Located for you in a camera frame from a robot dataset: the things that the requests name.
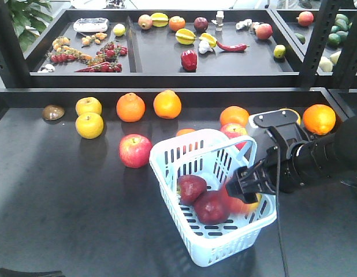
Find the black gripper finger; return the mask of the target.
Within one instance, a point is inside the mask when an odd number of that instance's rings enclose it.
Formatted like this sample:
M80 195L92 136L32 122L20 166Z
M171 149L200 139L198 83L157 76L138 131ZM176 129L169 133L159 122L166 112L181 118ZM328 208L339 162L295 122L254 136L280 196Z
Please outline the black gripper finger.
M225 190L229 197L241 200L244 204L257 203L258 196L256 193L246 192L238 178L230 178L225 182Z

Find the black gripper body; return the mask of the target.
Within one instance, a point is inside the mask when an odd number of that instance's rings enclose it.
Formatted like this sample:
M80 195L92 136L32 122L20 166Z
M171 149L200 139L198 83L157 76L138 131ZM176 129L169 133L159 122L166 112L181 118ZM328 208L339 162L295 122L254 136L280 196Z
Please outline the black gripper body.
M298 168L299 154L309 144L300 125L271 126L255 135L255 141L261 146L258 161L235 170L235 178L241 180L246 192L275 195L278 189L291 193L314 186L314 179Z

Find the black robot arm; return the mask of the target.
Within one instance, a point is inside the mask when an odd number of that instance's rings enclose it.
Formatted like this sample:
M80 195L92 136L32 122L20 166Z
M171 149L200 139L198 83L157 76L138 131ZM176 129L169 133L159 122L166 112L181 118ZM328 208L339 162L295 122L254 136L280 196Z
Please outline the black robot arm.
M333 134L291 145L276 127L267 132L274 146L253 166L234 171L225 184L230 197L252 204L258 193L277 195L333 183L357 188L357 116Z

